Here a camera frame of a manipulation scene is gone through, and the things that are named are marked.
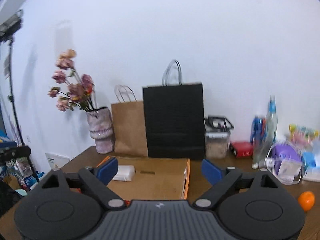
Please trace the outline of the white translucent plastic container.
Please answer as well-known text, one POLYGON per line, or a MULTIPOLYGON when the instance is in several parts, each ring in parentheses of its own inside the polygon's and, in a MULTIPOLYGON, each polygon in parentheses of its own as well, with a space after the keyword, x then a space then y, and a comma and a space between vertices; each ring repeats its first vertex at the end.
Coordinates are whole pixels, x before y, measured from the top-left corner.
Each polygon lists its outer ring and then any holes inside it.
POLYGON ((118 172, 112 178, 112 180, 114 180, 114 181, 132 181, 135 174, 136 174, 136 169, 133 165, 119 165, 118 172))

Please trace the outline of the white booklet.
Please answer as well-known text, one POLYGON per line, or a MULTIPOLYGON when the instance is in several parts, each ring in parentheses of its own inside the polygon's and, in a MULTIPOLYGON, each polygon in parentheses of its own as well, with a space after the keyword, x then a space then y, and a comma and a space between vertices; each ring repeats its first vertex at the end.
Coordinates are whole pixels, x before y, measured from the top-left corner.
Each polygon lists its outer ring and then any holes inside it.
POLYGON ((70 159, 68 157, 62 155, 52 153, 45 153, 45 155, 52 170, 60 169, 68 162, 70 162, 70 159))

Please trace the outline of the purple textured vase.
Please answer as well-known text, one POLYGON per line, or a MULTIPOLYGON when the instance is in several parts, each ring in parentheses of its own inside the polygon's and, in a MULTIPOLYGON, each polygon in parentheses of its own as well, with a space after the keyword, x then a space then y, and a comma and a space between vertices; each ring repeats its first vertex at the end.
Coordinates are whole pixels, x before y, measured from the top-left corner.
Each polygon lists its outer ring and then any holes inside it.
POLYGON ((114 129, 111 112, 108 107, 87 112, 89 135, 95 140, 96 151, 107 154, 114 151, 114 129))

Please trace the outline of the orange cardboard box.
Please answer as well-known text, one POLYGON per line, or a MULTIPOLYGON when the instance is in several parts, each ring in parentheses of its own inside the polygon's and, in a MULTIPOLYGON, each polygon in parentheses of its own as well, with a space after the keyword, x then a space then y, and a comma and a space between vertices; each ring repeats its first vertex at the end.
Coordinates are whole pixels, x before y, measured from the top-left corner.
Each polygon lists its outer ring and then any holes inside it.
POLYGON ((190 160, 116 157, 119 166, 131 165, 131 181, 112 180, 107 187, 124 200, 187 199, 190 160))

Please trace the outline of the brown paper bag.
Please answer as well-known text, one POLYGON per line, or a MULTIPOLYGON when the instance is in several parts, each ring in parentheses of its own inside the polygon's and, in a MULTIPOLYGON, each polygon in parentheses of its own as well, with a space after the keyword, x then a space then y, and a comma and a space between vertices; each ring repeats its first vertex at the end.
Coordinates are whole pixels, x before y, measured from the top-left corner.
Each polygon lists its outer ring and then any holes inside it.
POLYGON ((117 103, 111 105, 115 146, 114 151, 135 157, 147 157, 144 102, 137 100, 129 86, 116 85, 117 103))

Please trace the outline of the red small box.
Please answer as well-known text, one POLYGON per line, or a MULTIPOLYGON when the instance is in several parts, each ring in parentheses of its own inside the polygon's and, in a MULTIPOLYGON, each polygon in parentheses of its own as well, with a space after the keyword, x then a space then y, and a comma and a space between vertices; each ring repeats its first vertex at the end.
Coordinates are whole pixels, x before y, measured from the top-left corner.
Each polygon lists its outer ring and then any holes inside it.
POLYGON ((250 158, 253 155, 253 145, 250 142, 233 141, 229 145, 229 150, 233 153, 236 159, 250 158))

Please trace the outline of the clear lidded storage container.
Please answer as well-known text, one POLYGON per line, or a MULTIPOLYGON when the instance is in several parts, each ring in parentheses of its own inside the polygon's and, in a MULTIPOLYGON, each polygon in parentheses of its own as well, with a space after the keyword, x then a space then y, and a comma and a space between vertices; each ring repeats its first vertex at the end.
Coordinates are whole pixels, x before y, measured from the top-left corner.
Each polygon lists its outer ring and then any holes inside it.
POLYGON ((204 119, 207 159, 223 159, 227 155, 233 124, 225 116, 209 115, 204 119))

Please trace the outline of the clear blue-capped bottle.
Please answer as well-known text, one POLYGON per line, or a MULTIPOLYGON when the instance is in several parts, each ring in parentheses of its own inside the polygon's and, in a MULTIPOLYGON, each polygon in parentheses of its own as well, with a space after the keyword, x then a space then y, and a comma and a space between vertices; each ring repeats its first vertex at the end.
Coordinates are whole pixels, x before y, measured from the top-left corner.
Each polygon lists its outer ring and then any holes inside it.
POLYGON ((263 134, 259 140, 253 139, 254 152, 252 159, 252 168, 257 169, 263 166, 263 162, 276 139, 278 116, 276 113, 276 97, 270 96, 268 103, 268 113, 262 122, 263 134))

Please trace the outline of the dried pink flowers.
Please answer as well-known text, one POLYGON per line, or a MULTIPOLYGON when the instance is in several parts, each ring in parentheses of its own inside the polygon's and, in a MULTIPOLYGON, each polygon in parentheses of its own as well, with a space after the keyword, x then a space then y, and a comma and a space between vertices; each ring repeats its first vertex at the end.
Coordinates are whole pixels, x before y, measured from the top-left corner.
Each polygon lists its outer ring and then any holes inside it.
POLYGON ((97 110, 94 100, 94 82, 90 75, 79 75, 75 68, 76 51, 67 49, 59 54, 55 63, 56 70, 52 75, 56 86, 48 91, 50 98, 56 98, 56 107, 65 112, 75 108, 85 112, 97 110))

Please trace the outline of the blue packaged item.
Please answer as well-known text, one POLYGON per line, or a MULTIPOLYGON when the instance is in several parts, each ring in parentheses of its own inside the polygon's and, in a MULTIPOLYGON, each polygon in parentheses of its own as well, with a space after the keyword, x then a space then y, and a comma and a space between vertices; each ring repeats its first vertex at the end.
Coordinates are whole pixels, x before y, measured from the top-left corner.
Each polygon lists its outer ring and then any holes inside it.
POLYGON ((263 116, 255 116, 252 121, 250 143, 253 146, 260 145, 265 139, 266 120, 263 116))

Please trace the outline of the black paper bag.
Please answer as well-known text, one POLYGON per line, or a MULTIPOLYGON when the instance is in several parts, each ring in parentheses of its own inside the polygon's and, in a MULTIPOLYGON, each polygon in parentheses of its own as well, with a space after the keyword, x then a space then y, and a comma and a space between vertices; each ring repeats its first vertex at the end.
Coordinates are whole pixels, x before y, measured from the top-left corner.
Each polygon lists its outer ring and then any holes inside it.
POLYGON ((150 158, 205 157, 203 85, 183 84, 177 60, 167 66, 160 86, 143 88, 143 103, 150 158))

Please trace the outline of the orange fruit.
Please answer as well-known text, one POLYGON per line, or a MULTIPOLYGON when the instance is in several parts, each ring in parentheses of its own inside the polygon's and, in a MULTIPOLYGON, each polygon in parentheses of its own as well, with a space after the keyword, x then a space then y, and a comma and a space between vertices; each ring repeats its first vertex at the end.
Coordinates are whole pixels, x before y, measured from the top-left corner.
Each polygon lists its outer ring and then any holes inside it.
POLYGON ((298 197, 297 200, 304 212, 308 212, 315 204, 315 195, 312 191, 305 191, 298 197))

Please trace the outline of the black tripod stand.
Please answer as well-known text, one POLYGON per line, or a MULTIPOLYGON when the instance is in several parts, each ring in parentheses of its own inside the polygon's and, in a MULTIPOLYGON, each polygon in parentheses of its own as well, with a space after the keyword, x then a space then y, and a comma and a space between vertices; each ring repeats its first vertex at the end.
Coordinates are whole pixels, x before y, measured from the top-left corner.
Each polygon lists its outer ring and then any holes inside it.
POLYGON ((17 111, 16 111, 16 103, 15 103, 15 96, 14 96, 14 89, 13 89, 13 77, 12 77, 12 54, 13 54, 13 45, 15 42, 15 34, 22 28, 23 24, 23 10, 20 9, 16 11, 12 16, 10 16, 7 20, 5 20, 1 24, 1 45, 7 46, 7 55, 3 62, 4 66, 4 76, 8 79, 8 86, 9 86, 9 94, 8 94, 8 101, 11 104, 12 114, 13 114, 13 122, 10 121, 12 135, 14 136, 16 141, 16 151, 11 150, 10 154, 12 155, 13 159, 16 158, 25 158, 30 166, 31 174, 33 178, 36 180, 37 183, 40 182, 39 176, 36 173, 36 169, 31 161, 31 149, 27 146, 24 142, 22 131, 20 128, 20 123, 18 121, 17 111))

